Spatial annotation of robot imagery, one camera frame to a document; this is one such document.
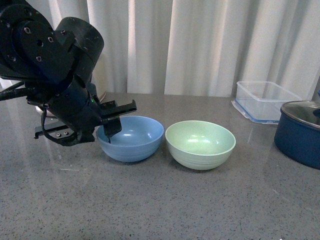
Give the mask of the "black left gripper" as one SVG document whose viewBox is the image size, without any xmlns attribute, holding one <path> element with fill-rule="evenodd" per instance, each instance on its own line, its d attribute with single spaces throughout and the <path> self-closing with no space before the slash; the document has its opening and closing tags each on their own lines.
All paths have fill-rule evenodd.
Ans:
<svg viewBox="0 0 320 240">
<path fill-rule="evenodd" d="M 136 102 L 118 106 L 116 101 L 101 103 L 96 86 L 88 82 L 82 86 L 72 80 L 62 92 L 50 95 L 38 107 L 42 110 L 41 125 L 34 129 L 34 138 L 45 136 L 64 147 L 95 141 L 93 132 L 102 126 L 104 135 L 111 137 L 122 131 L 120 116 L 137 110 Z"/>
</svg>

